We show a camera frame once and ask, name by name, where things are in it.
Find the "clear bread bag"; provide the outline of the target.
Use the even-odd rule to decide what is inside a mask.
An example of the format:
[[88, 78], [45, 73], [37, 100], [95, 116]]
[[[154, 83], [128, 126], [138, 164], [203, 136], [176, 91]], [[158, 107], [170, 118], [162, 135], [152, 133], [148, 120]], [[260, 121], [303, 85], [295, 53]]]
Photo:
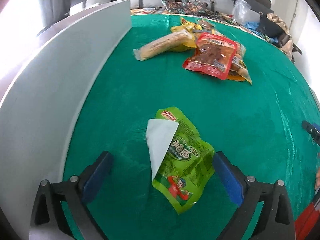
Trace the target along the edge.
[[236, 42], [237, 49], [232, 59], [232, 64], [227, 76], [227, 79], [233, 81], [247, 81], [252, 85], [252, 79], [249, 75], [247, 66], [244, 63], [244, 55], [246, 48], [239, 42]]

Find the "green snack packet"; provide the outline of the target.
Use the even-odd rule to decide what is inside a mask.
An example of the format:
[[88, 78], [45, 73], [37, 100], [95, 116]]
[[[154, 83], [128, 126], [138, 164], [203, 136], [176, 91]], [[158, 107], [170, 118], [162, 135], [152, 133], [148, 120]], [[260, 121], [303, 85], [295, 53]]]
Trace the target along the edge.
[[213, 146], [177, 107], [160, 109], [148, 121], [146, 142], [153, 187], [177, 213], [189, 210], [214, 174]]

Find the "red jerky snack packet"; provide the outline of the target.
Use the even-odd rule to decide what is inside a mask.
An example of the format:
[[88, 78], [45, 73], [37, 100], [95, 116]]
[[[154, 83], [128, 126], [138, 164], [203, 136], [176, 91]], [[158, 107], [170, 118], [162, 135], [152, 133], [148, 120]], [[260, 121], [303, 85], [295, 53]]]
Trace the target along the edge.
[[183, 68], [225, 80], [237, 48], [237, 43], [227, 37], [202, 33], [194, 55], [185, 60]]

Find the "yellow sausage packet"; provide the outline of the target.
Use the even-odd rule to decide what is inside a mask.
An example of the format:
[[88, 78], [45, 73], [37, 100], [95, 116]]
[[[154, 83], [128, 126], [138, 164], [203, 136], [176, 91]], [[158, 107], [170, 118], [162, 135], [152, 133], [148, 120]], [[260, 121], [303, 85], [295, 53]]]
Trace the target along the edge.
[[191, 36], [192, 39], [185, 41], [182, 44], [171, 48], [170, 51], [182, 52], [196, 48], [196, 41], [202, 33], [210, 33], [214, 35], [220, 34], [215, 26], [207, 20], [197, 19], [196, 22], [190, 22], [181, 17], [181, 25], [171, 27], [172, 32], [182, 31], [185, 29]]

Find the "beige wafer bar packet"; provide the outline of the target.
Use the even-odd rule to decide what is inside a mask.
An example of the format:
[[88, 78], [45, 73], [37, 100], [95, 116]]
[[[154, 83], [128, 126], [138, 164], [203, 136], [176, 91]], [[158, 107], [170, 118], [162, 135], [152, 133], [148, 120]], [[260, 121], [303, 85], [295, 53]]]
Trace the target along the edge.
[[144, 61], [189, 41], [193, 41], [193, 35], [183, 29], [156, 39], [139, 49], [134, 49], [133, 53], [138, 61]]

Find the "white storage box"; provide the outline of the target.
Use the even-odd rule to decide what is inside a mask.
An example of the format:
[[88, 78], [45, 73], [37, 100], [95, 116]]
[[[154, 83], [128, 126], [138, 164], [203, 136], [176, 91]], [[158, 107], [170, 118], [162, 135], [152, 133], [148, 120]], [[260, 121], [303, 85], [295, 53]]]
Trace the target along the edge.
[[79, 12], [16, 75], [1, 100], [1, 208], [28, 239], [39, 183], [60, 182], [69, 143], [93, 83], [131, 29], [129, 1]]

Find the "black bag on sofa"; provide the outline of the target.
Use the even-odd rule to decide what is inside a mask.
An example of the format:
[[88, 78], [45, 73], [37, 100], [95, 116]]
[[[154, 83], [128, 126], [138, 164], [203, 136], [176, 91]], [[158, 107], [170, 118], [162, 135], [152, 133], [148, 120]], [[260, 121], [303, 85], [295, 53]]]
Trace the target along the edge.
[[266, 15], [260, 15], [259, 25], [256, 31], [268, 36], [268, 37], [279, 37], [285, 30], [276, 22], [276, 17], [274, 13], [270, 12]]

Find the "clear plastic bag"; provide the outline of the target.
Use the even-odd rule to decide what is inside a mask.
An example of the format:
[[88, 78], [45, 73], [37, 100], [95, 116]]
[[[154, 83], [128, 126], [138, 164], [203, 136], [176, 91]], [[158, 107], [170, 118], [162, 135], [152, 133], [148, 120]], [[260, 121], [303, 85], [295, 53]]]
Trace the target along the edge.
[[232, 17], [237, 24], [244, 25], [248, 21], [251, 6], [245, 0], [235, 0]]

